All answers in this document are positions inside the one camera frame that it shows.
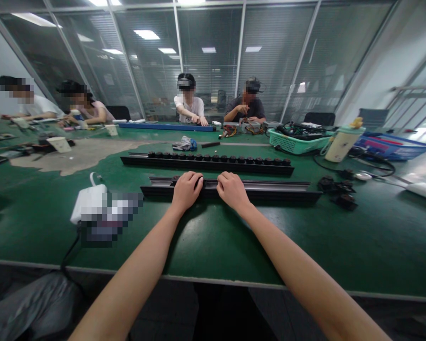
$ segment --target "white power adapter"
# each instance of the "white power adapter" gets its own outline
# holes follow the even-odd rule
[[[90,173],[92,187],[84,188],[77,195],[76,204],[74,205],[70,219],[75,225],[82,220],[82,214],[95,214],[96,209],[104,205],[103,194],[107,193],[107,187],[104,184],[96,185],[93,180],[93,174],[97,173]]]

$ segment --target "person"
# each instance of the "person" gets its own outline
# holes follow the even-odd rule
[[[20,102],[19,112],[15,116],[2,115],[2,119],[11,120],[21,117],[26,121],[42,118],[62,118],[65,113],[50,100],[36,95],[33,86],[25,84],[25,79],[0,76],[0,91],[8,91],[9,96]]]
[[[224,122],[239,122],[240,118],[247,117],[249,122],[266,121],[265,110],[262,101],[256,97],[260,90],[260,81],[256,77],[250,77],[245,82],[243,95],[234,98],[227,104]]]
[[[202,186],[201,173],[190,171],[178,179],[167,212],[112,277],[70,340],[126,338],[162,274],[177,225]],[[221,199],[248,223],[281,279],[328,339],[389,340],[333,278],[256,209],[238,175],[223,172],[216,189]]]
[[[207,126],[208,122],[204,114],[204,102],[201,98],[195,97],[195,79],[190,73],[178,75],[177,86],[183,93],[182,96],[175,96],[174,102],[177,112],[180,114],[181,123],[197,123]]]
[[[62,96],[67,96],[74,103],[73,108],[79,110],[85,117],[85,123],[101,124],[115,120],[106,106],[100,101],[94,100],[93,95],[84,85],[76,81],[66,80],[57,89]],[[74,118],[73,112],[63,118],[68,122],[79,124]]]

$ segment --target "white t-shirt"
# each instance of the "white t-shirt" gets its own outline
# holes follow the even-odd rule
[[[62,118],[65,115],[56,104],[39,95],[34,95],[33,103],[22,103],[19,111],[26,116],[38,116],[48,111],[55,113],[57,118]]]
[[[175,107],[182,106],[186,110],[191,111],[193,114],[196,114],[199,117],[204,116],[204,101],[202,101],[199,97],[193,97],[192,107],[186,104],[186,102],[183,100],[183,96],[175,96],[174,102]],[[191,123],[191,118],[180,114],[180,122]]]

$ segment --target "green plastic basket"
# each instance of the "green plastic basket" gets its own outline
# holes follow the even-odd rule
[[[280,145],[282,149],[292,154],[303,154],[310,152],[311,150],[321,149],[325,147],[330,140],[330,137],[323,137],[317,140],[304,141],[289,137],[280,133],[277,133],[274,129],[269,129],[270,133],[270,144],[272,146]]]

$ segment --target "office chair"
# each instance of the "office chair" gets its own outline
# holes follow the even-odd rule
[[[309,112],[304,117],[304,122],[314,123],[321,126],[334,126],[335,113]]]
[[[106,106],[115,119],[130,120],[129,109],[125,106]]]

